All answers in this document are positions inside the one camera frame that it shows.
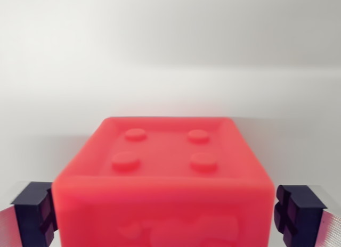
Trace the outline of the black-padded silver gripper left finger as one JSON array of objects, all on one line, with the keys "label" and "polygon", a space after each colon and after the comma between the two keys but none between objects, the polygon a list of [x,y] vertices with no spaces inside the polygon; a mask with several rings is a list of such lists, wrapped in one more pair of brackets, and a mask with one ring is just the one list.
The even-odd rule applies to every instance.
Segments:
[{"label": "black-padded silver gripper left finger", "polygon": [[1,246],[50,246],[57,230],[51,182],[18,182],[1,197]]}]

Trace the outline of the black-padded silver gripper right finger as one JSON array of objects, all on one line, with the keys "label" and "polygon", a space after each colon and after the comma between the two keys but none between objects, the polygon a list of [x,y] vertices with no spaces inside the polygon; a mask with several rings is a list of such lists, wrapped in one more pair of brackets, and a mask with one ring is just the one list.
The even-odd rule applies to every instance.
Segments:
[{"label": "black-padded silver gripper right finger", "polygon": [[340,246],[340,203],[321,186],[279,185],[274,223],[286,246]]}]

